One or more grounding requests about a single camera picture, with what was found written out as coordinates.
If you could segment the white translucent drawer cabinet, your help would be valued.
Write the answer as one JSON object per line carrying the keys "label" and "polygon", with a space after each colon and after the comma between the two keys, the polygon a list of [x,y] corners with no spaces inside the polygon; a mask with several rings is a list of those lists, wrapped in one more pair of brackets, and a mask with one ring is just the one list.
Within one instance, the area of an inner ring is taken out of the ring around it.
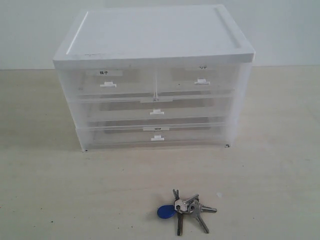
{"label": "white translucent drawer cabinet", "polygon": [[[227,9],[221,5],[104,8],[81,12],[61,42],[53,64],[59,70],[144,69],[154,75],[154,94],[65,95],[76,129],[214,123],[227,126],[233,137],[242,110],[255,50]],[[204,66],[238,65],[233,89],[178,91],[158,95],[161,70]],[[162,118],[96,122],[77,127],[70,103],[159,102],[169,99],[232,97],[227,116]]]}

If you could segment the key bunch with blue tag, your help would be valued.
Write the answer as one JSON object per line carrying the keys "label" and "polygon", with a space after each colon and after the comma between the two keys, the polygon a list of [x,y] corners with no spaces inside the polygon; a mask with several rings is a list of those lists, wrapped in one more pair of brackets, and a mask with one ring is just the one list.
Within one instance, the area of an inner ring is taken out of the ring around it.
{"label": "key bunch with blue tag", "polygon": [[195,194],[189,198],[182,199],[178,189],[173,189],[174,201],[172,204],[162,205],[157,209],[157,216],[160,219],[169,219],[177,214],[177,236],[183,234],[184,216],[194,218],[202,228],[209,234],[210,230],[205,221],[201,217],[201,213],[216,213],[218,210],[200,203],[199,194]]}

